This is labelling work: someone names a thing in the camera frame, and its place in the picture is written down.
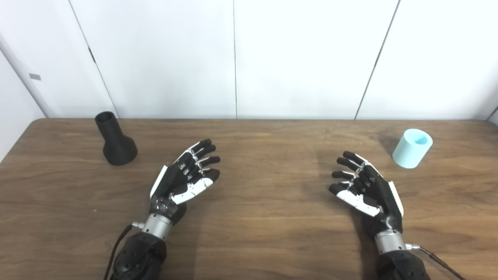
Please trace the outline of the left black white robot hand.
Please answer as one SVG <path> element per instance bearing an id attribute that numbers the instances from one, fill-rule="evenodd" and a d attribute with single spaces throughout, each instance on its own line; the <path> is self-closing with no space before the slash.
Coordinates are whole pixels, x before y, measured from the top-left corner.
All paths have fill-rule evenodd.
<path id="1" fill-rule="evenodd" d="M 219 163 L 218 156 L 206 157 L 216 150 L 210 139 L 189 147 L 170 165 L 164 165 L 151 189 L 150 213 L 161 215 L 176 225 L 187 211 L 186 202 L 207 190 L 220 171 L 208 168 Z"/>

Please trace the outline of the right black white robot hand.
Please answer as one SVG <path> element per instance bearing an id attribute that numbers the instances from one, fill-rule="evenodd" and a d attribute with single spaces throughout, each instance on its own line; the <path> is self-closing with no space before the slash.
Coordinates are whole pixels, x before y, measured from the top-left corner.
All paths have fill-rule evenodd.
<path id="1" fill-rule="evenodd" d="M 404 209 L 394 183 L 354 152 L 344 151 L 337 163 L 350 170 L 334 171 L 338 182 L 328 190 L 361 213 L 363 231 L 371 238 L 386 230 L 402 234 Z"/>

